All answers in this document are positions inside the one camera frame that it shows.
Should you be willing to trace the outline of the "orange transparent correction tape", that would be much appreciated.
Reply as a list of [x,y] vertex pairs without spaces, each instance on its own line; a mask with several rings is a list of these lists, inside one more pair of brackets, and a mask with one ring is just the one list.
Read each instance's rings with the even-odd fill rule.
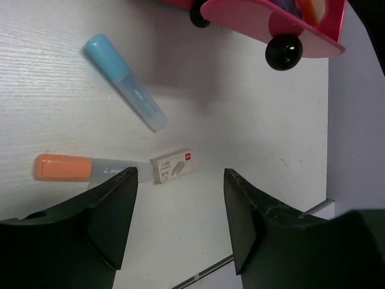
[[317,26],[326,11],[325,0],[298,0],[298,7],[304,20],[310,26]]

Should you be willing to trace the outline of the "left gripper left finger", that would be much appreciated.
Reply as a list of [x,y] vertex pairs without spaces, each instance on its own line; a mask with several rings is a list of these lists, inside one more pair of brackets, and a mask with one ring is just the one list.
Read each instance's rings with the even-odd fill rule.
[[24,219],[1,222],[2,288],[112,288],[138,191],[130,167]]

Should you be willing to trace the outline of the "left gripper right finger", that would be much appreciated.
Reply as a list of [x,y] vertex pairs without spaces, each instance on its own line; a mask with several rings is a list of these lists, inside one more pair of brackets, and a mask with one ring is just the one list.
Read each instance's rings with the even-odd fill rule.
[[235,272],[244,288],[383,288],[384,211],[303,213],[224,171]]

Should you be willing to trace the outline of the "blue transparent correction tape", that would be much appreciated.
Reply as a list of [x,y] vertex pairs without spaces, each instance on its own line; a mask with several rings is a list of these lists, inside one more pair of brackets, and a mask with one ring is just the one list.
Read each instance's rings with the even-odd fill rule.
[[298,12],[295,0],[271,0],[271,2],[292,14]]

